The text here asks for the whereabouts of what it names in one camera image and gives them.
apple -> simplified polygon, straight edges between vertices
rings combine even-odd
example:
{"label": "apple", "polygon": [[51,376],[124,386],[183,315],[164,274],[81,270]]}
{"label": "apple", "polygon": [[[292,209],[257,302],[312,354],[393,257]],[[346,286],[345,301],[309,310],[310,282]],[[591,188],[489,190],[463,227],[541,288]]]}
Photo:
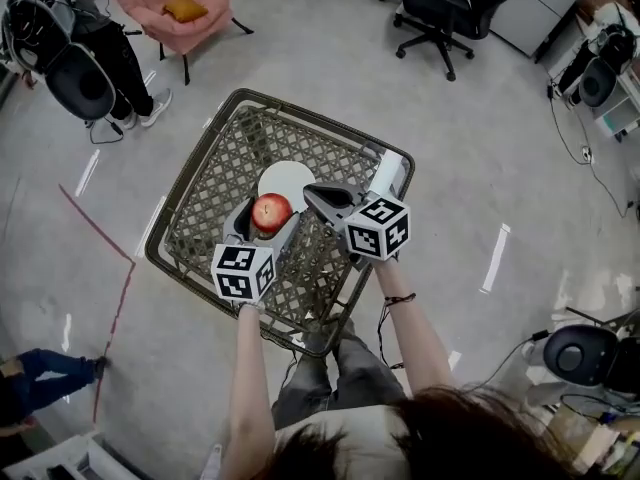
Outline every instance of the apple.
{"label": "apple", "polygon": [[286,197],[269,192],[261,195],[251,209],[251,220],[265,233],[276,233],[293,214]]}

red tape line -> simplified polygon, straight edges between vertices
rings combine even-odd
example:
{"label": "red tape line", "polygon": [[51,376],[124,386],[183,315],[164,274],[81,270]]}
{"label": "red tape line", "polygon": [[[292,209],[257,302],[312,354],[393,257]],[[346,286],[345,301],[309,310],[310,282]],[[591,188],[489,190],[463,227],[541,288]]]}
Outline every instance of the red tape line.
{"label": "red tape line", "polygon": [[[62,191],[62,194],[64,195],[64,197],[67,198],[67,200],[71,203],[71,206],[73,206],[77,212],[84,218],[84,220],[86,220],[89,225],[95,230],[96,233],[98,233],[102,239],[107,242],[111,248],[116,251],[120,256],[122,256],[125,260],[127,260],[131,266],[129,267],[129,272],[127,273],[127,278],[124,281],[124,285],[122,287],[122,291],[120,292],[120,301],[118,303],[118,309],[116,310],[116,314],[113,317],[113,322],[111,323],[111,330],[109,331],[109,339],[107,340],[107,344],[104,347],[104,356],[106,357],[107,352],[109,351],[109,349],[111,348],[111,344],[113,343],[113,337],[116,333],[116,327],[118,324],[118,318],[120,318],[120,313],[122,311],[122,307],[124,306],[124,301],[127,297],[127,290],[129,289],[129,285],[131,284],[131,277],[133,275],[133,271],[136,268],[136,262],[133,261],[131,259],[131,257],[124,252],[119,246],[118,244],[116,244],[110,237],[109,235],[107,235],[104,231],[102,231],[102,229],[100,228],[100,226],[98,226],[95,221],[89,217],[85,211],[80,208],[80,206],[78,205],[78,203],[76,203],[74,201],[74,199],[69,195],[69,193],[64,189],[64,187],[60,184],[58,184],[58,187],[60,188],[60,190]],[[93,423],[96,422],[97,419],[97,414],[98,414],[98,401],[100,399],[100,388],[102,387],[102,379],[98,380],[98,386],[96,388],[96,397],[95,400],[93,402]]]}

hair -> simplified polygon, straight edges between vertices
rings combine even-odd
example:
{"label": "hair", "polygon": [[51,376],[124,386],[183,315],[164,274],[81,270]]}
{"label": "hair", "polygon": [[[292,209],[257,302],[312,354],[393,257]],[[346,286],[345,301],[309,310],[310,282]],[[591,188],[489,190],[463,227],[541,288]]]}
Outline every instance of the hair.
{"label": "hair", "polygon": [[[413,399],[391,405],[407,432],[394,435],[412,479],[457,478],[574,479],[580,475],[555,438],[535,433],[535,420],[517,412],[513,402],[494,390],[465,392],[447,387],[426,389]],[[334,462],[344,433],[327,438],[307,425],[280,444],[255,477],[330,480],[344,477]]]}

concrete floor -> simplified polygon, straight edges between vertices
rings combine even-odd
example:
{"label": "concrete floor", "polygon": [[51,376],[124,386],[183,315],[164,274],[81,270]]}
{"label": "concrete floor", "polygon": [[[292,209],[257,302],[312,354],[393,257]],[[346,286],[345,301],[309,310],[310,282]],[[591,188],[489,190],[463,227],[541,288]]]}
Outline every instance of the concrete floor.
{"label": "concrete floor", "polygon": [[[376,0],[232,0],[256,33],[230,26],[191,55],[158,61],[157,43],[131,39],[150,88],[174,90],[157,124],[100,146],[79,205],[133,255],[205,121],[234,89],[294,102],[408,151],[417,172],[407,201],[414,239],[402,253],[418,300],[450,351],[460,383],[488,376],[524,337],[546,327],[554,307],[616,315],[633,304],[638,224],[622,220],[587,167],[572,163],[545,97],[545,70],[496,36],[476,58],[452,53],[450,83],[433,45],[391,24],[395,5]],[[117,3],[114,19],[135,28]],[[579,123],[562,104],[560,126],[579,154]],[[4,355],[31,347],[99,354],[109,336],[128,264],[62,196],[73,194],[94,154],[82,124],[41,85],[16,87],[0,111],[0,316]],[[589,126],[595,169],[620,204],[635,197],[627,149]],[[482,293],[503,224],[511,232],[493,289]],[[224,427],[235,321],[137,259],[110,351],[97,427],[158,479],[198,475]],[[377,350],[381,295],[369,282],[354,312]],[[399,359],[391,328],[386,354]],[[290,354],[265,342],[275,400]],[[41,411],[63,439],[92,427],[94,388]]]}

yellow pillow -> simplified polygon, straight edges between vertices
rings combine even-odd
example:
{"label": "yellow pillow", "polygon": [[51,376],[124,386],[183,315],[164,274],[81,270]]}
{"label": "yellow pillow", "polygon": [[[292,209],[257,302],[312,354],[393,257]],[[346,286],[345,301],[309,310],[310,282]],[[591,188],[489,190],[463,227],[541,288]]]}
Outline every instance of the yellow pillow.
{"label": "yellow pillow", "polygon": [[176,21],[187,23],[201,18],[209,11],[193,0],[169,0],[164,10],[173,14]]}

